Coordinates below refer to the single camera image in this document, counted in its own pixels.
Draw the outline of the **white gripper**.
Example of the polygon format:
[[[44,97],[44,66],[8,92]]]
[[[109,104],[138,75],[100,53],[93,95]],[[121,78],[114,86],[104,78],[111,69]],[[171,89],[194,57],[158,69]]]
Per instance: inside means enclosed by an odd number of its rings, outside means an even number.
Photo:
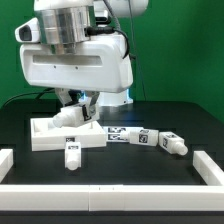
[[[55,55],[42,44],[20,47],[24,77],[30,85],[56,88],[64,107],[78,103],[75,90],[86,91],[84,118],[97,113],[99,92],[120,93],[132,85],[130,59],[124,54],[124,37],[117,34],[93,36],[78,43],[75,54]]]

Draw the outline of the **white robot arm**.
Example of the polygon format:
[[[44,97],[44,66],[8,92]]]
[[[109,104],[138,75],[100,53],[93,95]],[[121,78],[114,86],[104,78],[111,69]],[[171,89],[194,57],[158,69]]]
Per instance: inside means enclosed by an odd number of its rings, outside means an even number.
[[[18,27],[26,81],[51,87],[64,108],[88,120],[100,94],[116,98],[133,83],[122,17],[143,14],[149,0],[34,0],[35,17]]]

